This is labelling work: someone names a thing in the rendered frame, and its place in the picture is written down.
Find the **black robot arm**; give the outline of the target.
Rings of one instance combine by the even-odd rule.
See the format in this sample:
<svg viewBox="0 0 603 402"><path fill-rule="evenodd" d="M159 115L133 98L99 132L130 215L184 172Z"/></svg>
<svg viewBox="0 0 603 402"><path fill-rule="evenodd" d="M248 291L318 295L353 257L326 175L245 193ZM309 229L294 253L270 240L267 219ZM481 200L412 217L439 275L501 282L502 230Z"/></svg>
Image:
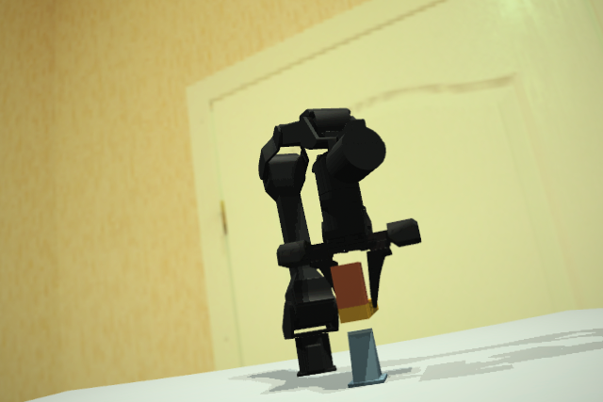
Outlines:
<svg viewBox="0 0 603 402"><path fill-rule="evenodd" d="M312 166L318 197L359 182L379 167L386 156L382 138L344 108L308 108L299 121L274 127L261 149L258 173L265 191L276 202L284 244L310 236L301 191L309 164L307 150L328 149ZM281 147L301 147L301 154L276 154ZM310 265L289 268L282 330L296 343L300 370L297 377L336 371L329 332L339 331L339 311L332 286ZM326 326L326 329L303 330ZM326 333L325 333L326 332ZM297 338L298 337L298 338Z"/></svg>

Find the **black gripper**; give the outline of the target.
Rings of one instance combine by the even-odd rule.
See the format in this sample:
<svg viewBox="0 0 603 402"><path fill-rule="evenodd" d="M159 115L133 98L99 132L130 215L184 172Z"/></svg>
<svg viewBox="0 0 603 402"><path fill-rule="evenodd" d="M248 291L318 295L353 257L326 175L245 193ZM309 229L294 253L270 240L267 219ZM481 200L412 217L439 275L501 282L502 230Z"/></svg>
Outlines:
<svg viewBox="0 0 603 402"><path fill-rule="evenodd" d="M390 244L399 248L420 243L417 222L409 218L386 223L386 231L369 233L359 188L324 193L319 196L319 202L327 242L312 245L302 240L280 245L276 253L278 266L295 268L310 265L320 270L334 290L331 267L338 266L338 262L333 261L334 254L369 249L369 293L373 309L377 308L383 260L392 254Z"/></svg>

